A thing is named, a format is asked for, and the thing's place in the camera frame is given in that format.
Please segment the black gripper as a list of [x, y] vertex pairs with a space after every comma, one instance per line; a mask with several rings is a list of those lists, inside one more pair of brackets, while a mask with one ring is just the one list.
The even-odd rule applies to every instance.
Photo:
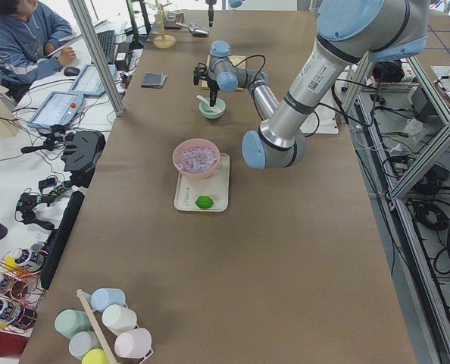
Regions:
[[209, 95], [209, 105], [210, 107], [215, 106], [217, 104], [217, 93], [220, 90], [218, 86], [216, 77], [214, 75], [206, 76], [207, 86], [210, 89], [211, 93]]
[[214, 6], [217, 4], [217, 0], [205, 0], [205, 4], [208, 6], [208, 26], [213, 27]]

